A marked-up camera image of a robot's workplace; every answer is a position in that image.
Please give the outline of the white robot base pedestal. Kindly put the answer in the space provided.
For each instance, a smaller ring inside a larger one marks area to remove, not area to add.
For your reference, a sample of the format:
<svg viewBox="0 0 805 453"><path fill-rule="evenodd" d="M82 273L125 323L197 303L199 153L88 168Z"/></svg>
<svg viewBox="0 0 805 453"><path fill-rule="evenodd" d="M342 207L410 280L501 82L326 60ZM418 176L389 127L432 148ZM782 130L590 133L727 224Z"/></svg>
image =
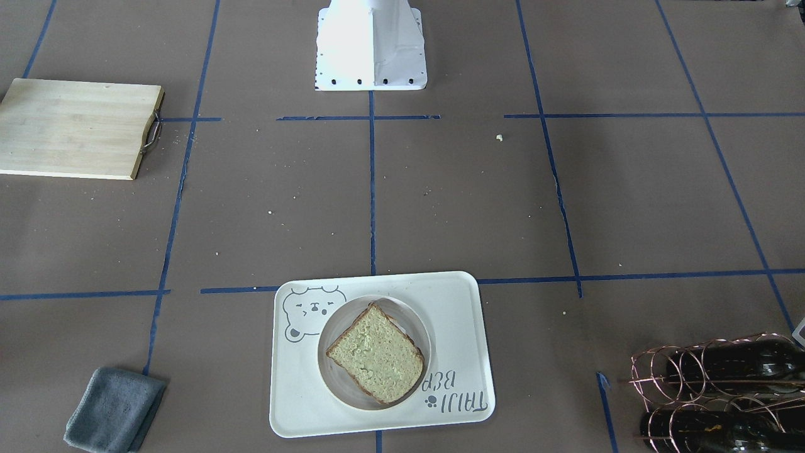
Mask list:
<svg viewBox="0 0 805 453"><path fill-rule="evenodd" d="M314 88L422 90L422 14L408 1L331 1L318 13Z"/></svg>

